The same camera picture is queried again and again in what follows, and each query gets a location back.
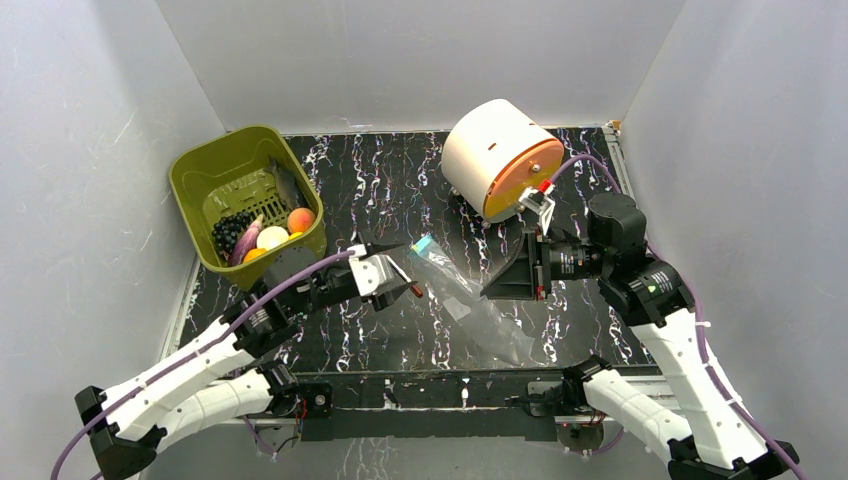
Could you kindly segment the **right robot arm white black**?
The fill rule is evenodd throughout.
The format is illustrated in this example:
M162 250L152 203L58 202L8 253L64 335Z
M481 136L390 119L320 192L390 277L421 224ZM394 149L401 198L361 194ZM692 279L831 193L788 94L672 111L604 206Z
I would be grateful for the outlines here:
M557 240L526 231L514 255L483 287L490 299L544 300L556 281L593 279L607 304L658 365L677 408L633 387L598 356L568 367L563 380L523 401L527 410L558 402L618 421L666 466L673 479L772 479L798 466L794 447L765 434L725 384L705 323L677 270L649 252L646 218L635 201L606 192L589 203L588 235Z

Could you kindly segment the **clear zip top bag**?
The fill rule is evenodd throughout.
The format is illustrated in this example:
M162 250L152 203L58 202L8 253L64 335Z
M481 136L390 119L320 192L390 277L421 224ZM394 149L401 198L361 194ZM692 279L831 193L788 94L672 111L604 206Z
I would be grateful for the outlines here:
M532 363L535 340L481 294L482 286L464 277L431 235L411 245L416 276L460 327L484 352L513 366Z

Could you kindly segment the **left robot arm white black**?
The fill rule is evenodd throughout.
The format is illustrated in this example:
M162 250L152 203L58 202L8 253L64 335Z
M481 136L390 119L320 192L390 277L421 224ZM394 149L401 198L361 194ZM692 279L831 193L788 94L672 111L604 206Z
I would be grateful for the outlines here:
M279 365L258 366L291 339L315 311L359 299L391 306L416 281L391 257L391 244L358 234L357 242L287 278L265 273L190 344L108 388L87 386L74 397L82 429L62 451L51 476L82 439L100 479L129 479L179 440L236 417L269 411L286 416L306 396Z

